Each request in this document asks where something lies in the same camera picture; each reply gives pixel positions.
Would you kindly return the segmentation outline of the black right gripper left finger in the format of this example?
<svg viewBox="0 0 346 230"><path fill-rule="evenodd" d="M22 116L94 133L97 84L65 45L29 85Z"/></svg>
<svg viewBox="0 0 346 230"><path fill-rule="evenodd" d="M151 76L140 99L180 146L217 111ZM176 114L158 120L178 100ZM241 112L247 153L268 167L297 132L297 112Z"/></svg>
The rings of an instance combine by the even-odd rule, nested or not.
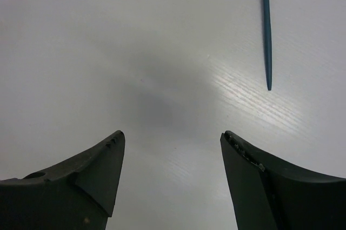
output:
<svg viewBox="0 0 346 230"><path fill-rule="evenodd" d="M125 151L116 131L95 146L22 179L1 181L1 229L105 229Z"/></svg>

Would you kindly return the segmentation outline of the blue plastic fork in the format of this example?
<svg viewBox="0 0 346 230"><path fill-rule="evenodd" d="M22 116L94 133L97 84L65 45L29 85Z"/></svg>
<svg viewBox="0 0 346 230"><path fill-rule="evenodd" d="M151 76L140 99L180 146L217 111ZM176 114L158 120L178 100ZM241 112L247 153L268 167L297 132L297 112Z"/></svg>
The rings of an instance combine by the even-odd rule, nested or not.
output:
<svg viewBox="0 0 346 230"><path fill-rule="evenodd" d="M262 0L263 11L263 46L265 76L268 91L272 90L272 36L271 36L271 17L270 0Z"/></svg>

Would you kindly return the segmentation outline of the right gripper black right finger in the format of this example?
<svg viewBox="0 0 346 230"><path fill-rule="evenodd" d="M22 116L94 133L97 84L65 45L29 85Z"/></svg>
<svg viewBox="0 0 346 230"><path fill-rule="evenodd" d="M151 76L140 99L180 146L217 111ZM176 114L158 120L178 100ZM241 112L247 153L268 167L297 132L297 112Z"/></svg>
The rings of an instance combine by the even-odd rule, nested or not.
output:
<svg viewBox="0 0 346 230"><path fill-rule="evenodd" d="M345 179L314 172L231 131L220 138L238 229L345 229Z"/></svg>

